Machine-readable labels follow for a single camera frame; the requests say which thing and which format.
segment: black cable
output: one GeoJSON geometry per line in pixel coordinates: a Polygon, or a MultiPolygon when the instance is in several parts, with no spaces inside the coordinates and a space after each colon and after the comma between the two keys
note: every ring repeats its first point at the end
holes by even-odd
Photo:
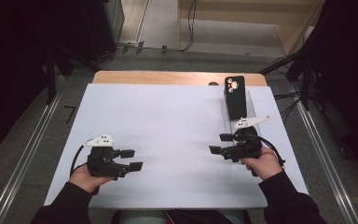
{"type": "Polygon", "coordinates": [[[270,143],[270,141],[268,141],[267,139],[265,139],[263,137],[260,137],[258,135],[253,135],[253,134],[244,134],[242,136],[243,137],[256,138],[256,139],[264,142],[267,145],[267,147],[271,148],[275,152],[275,155],[277,156],[277,159],[278,159],[278,163],[280,164],[281,167],[283,167],[283,164],[285,163],[285,160],[282,159],[282,157],[279,154],[277,148],[274,145],[272,145],[272,143],[270,143]]]}
{"type": "Polygon", "coordinates": [[[188,11],[188,15],[187,15],[187,24],[188,24],[188,30],[190,32],[190,40],[188,41],[188,44],[184,49],[179,49],[178,51],[188,50],[193,45],[193,41],[194,41],[194,20],[196,18],[196,10],[197,10],[197,0],[193,0],[193,2],[191,3],[191,6],[190,6],[190,10],[188,11]],[[190,14],[191,14],[191,9],[193,8],[193,6],[194,6],[193,18],[192,18],[192,22],[191,22],[191,26],[190,26],[190,14]]]}
{"type": "Polygon", "coordinates": [[[275,94],[274,98],[275,100],[281,100],[284,98],[288,98],[288,97],[293,97],[293,96],[300,96],[300,92],[299,91],[294,91],[294,92],[290,92],[290,93],[286,93],[286,94],[275,94]]]}
{"type": "MultiPolygon", "coordinates": [[[[275,59],[275,61],[272,63],[272,64],[275,64],[278,60],[280,60],[281,58],[284,58],[284,59],[286,59],[286,57],[279,57],[279,58],[277,58],[277,59],[275,59]]],[[[283,75],[286,75],[286,73],[285,72],[282,72],[282,71],[280,71],[280,70],[278,70],[278,69],[275,69],[275,71],[277,71],[278,73],[281,73],[281,74],[283,74],[283,75]]]]}
{"type": "Polygon", "coordinates": [[[81,145],[81,147],[77,150],[77,153],[75,154],[74,160],[72,161],[71,171],[69,172],[69,176],[71,176],[74,173],[77,157],[79,156],[82,149],[83,149],[83,145],[81,145]]]}
{"type": "MultiPolygon", "coordinates": [[[[97,64],[100,64],[100,63],[103,63],[104,61],[106,61],[110,56],[112,56],[113,54],[115,54],[116,52],[119,52],[121,50],[123,50],[124,48],[122,49],[117,49],[115,50],[115,52],[112,52],[112,53],[108,53],[106,55],[104,55],[104,58],[102,60],[100,60],[99,62],[97,62],[97,64]]],[[[85,67],[86,65],[84,64],[80,64],[80,63],[76,63],[76,60],[72,60],[70,61],[71,65],[74,67],[74,68],[79,68],[79,67],[85,67]]]]}
{"type": "MultiPolygon", "coordinates": [[[[120,50],[115,51],[115,53],[116,53],[116,52],[119,52],[119,51],[122,51],[122,50],[124,50],[124,49],[158,49],[158,48],[150,48],[150,47],[141,47],[141,48],[139,48],[139,47],[124,46],[124,45],[120,45],[120,46],[123,47],[123,48],[120,49],[120,50]]],[[[163,48],[158,49],[158,50],[181,51],[180,49],[163,49],[163,48]]]]}
{"type": "Polygon", "coordinates": [[[289,105],[286,109],[284,109],[281,112],[283,123],[286,122],[287,118],[289,117],[289,114],[292,112],[293,108],[297,105],[297,103],[300,101],[299,98],[295,99],[294,102],[292,102],[291,105],[289,105]]]}
{"type": "Polygon", "coordinates": [[[124,49],[124,47],[123,47],[123,48],[116,49],[114,53],[117,53],[117,52],[119,52],[119,51],[122,51],[123,49],[124,49]]]}

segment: black sleeve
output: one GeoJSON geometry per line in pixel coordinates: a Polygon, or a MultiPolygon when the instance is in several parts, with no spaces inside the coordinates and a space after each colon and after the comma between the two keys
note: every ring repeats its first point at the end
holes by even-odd
{"type": "Polygon", "coordinates": [[[90,223],[89,203],[92,195],[67,182],[51,205],[41,207],[32,224],[90,223]]]}
{"type": "Polygon", "coordinates": [[[259,184],[268,206],[264,210],[267,223],[326,223],[312,198],[299,193],[285,172],[259,184]]]}

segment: smartphone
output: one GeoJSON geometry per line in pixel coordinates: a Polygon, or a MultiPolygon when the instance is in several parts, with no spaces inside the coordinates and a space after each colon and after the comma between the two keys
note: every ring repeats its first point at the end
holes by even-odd
{"type": "Polygon", "coordinates": [[[230,120],[246,118],[246,91],[243,76],[225,78],[225,97],[230,120]]]}

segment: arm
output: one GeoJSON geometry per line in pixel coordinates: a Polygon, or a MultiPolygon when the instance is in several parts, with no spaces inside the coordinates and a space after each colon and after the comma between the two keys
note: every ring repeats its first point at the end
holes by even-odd
{"type": "Polygon", "coordinates": [[[111,177],[91,176],[86,165],[78,167],[54,202],[41,207],[31,223],[90,223],[91,193],[95,188],[112,179],[111,177]]]}
{"type": "Polygon", "coordinates": [[[267,223],[325,223],[318,205],[309,195],[296,190],[270,148],[262,147],[258,159],[244,158],[241,162],[263,180],[259,187],[268,203],[264,211],[267,223]]]}

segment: human hand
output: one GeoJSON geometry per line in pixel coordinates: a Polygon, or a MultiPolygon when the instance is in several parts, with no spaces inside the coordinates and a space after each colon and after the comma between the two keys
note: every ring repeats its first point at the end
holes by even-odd
{"type": "Polygon", "coordinates": [[[77,185],[88,193],[92,193],[97,187],[113,179],[116,179],[116,177],[92,176],[87,164],[84,164],[74,170],[68,182],[77,185]]]}
{"type": "Polygon", "coordinates": [[[261,147],[261,156],[258,159],[242,158],[240,161],[246,165],[246,169],[254,169],[262,180],[282,172],[282,167],[278,163],[274,151],[268,147],[261,147]]]}

